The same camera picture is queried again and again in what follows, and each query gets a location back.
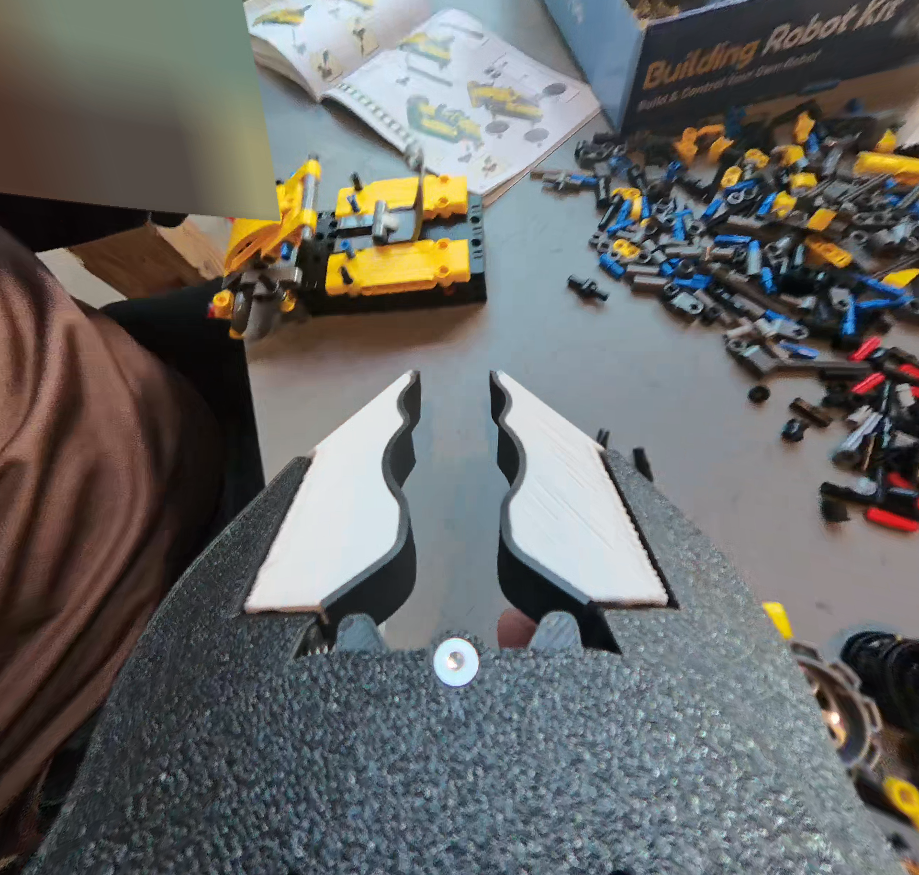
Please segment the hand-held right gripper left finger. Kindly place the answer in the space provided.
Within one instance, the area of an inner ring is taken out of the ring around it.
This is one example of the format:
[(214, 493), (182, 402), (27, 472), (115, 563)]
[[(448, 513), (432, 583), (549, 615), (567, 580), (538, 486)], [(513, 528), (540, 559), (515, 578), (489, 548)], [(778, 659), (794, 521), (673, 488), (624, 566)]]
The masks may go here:
[(408, 370), (319, 442), (245, 600), (248, 615), (351, 612), (384, 622), (415, 584), (403, 493), (415, 466), (420, 374)]

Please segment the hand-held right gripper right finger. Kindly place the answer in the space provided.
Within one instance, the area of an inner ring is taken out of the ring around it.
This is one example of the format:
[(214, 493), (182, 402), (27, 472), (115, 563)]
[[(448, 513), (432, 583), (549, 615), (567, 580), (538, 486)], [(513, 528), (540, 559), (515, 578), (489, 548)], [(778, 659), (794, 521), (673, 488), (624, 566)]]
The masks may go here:
[(669, 587), (609, 466), (609, 451), (502, 370), (489, 375), (501, 502), (498, 580), (534, 623), (581, 627), (607, 610), (667, 608)]

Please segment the yellow toy vehicle model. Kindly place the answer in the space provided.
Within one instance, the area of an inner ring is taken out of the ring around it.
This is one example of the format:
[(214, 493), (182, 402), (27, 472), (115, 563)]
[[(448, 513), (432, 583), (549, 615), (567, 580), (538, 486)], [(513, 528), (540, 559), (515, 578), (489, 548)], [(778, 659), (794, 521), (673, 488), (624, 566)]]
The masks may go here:
[(481, 200), (464, 176), (429, 172), (419, 145), (405, 158), (409, 176), (354, 173), (324, 212), (318, 157), (277, 180), (276, 219), (230, 219), (207, 317), (255, 342), (295, 318), (484, 303)]

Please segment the pile of small building parts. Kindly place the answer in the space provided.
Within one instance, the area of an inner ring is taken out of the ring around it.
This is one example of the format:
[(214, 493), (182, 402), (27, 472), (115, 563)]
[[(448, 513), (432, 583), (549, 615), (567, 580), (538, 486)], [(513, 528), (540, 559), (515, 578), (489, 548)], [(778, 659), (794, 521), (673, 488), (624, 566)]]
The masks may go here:
[(856, 100), (775, 116), (728, 111), (681, 134), (594, 134), (574, 169), (536, 168), (545, 192), (592, 192), (588, 241), (600, 271), (672, 317), (718, 327), (763, 405), (780, 377), (817, 381), (796, 397), (781, 442), (843, 426), (821, 519), (851, 508), (902, 535), (918, 525), (918, 147), (902, 121)]

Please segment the grey desk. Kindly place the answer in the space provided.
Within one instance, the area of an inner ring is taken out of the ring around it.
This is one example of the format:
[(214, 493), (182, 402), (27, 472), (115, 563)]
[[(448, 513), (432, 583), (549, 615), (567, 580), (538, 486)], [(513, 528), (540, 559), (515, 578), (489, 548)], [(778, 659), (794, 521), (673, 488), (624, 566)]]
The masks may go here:
[[(856, 509), (843, 524), (821, 521), (820, 484), (850, 481), (829, 458), (843, 426), (781, 442), (788, 404), (820, 400), (817, 381), (772, 381), (769, 400), (752, 405), (752, 382), (719, 330), (685, 325), (597, 269), (588, 195), (554, 196), (525, 178), (485, 217), (485, 305), (297, 322), (248, 350), (267, 481), (394, 378), (420, 371), (417, 464), (405, 486), (418, 575), (385, 626), (388, 643), (417, 648), (448, 629), (497, 643), (508, 485), (496, 464), (491, 370), (590, 436), (608, 429), (627, 461), (644, 447), (656, 486), (761, 601), (786, 607), (799, 638), (826, 649), (862, 625), (917, 635), (917, 535), (870, 524)], [(595, 280), (607, 303), (581, 303), (566, 287), (571, 275)]]

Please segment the group of grey toothed wheels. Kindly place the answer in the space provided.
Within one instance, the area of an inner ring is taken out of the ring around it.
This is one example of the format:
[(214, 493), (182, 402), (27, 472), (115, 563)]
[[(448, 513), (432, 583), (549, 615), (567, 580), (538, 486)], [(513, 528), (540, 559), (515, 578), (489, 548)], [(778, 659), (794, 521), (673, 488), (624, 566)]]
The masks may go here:
[(880, 760), (881, 715), (855, 671), (827, 662), (809, 642), (791, 639), (789, 651), (808, 680), (834, 749), (851, 777), (874, 775)]

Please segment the wooden beam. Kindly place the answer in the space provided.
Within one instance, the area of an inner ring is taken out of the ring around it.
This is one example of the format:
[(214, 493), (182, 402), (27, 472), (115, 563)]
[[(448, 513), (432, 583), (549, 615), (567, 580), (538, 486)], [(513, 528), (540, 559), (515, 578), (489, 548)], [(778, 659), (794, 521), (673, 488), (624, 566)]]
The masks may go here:
[(228, 219), (190, 215), (175, 227), (147, 223), (66, 249), (123, 297), (143, 298), (220, 279), (230, 230)]

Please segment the black wheel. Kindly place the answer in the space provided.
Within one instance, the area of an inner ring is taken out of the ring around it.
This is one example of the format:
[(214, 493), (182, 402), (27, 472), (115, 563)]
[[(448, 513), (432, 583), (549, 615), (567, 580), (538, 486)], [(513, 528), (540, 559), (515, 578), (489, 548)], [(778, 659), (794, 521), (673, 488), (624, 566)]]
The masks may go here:
[(841, 659), (889, 725), (918, 734), (918, 639), (881, 630), (849, 636)]

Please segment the instruction booklet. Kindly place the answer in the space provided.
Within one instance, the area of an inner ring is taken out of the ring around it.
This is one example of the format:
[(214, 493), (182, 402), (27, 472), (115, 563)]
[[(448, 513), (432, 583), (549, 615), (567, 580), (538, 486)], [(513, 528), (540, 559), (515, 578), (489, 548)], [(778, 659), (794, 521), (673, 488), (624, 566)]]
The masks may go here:
[(600, 113), (585, 82), (426, 0), (245, 0), (256, 62), (487, 198)]

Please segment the blue cardboard box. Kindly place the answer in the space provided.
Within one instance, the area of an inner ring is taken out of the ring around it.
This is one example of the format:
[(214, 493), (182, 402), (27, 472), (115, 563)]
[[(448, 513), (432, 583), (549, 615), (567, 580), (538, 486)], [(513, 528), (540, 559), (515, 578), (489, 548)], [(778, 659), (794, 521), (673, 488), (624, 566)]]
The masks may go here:
[(625, 134), (917, 62), (917, 0), (728, 0), (645, 24), (627, 0), (542, 2)]

